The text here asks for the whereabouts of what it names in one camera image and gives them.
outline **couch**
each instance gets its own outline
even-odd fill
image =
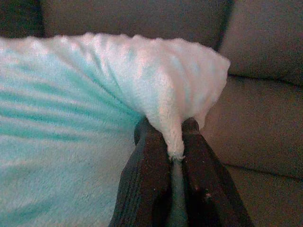
[[[231,60],[201,133],[256,226],[303,224],[303,2],[4,0],[0,36],[180,37]]]

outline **couch cushion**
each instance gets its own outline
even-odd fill
[[[230,73],[303,85],[303,1],[236,1],[220,53]]]
[[[302,182],[230,166],[227,169],[255,227],[302,226]]]
[[[181,37],[215,47],[227,0],[42,0],[46,36],[85,32]]]
[[[20,38],[44,35],[39,0],[0,1],[0,36]]]
[[[227,164],[303,178],[303,90],[228,77],[201,130]]]

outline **teal blanket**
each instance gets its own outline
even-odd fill
[[[0,38],[0,226],[107,226],[136,123],[181,159],[182,121],[203,126],[229,64],[181,39]]]

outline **fleece blanket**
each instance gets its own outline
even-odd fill
[[[0,38],[0,226],[107,226],[143,116],[171,158],[230,62],[182,39]]]

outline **gray couch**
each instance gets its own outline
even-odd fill
[[[303,224],[301,0],[3,0],[0,35],[85,32],[199,42],[232,62],[201,130],[256,226]]]

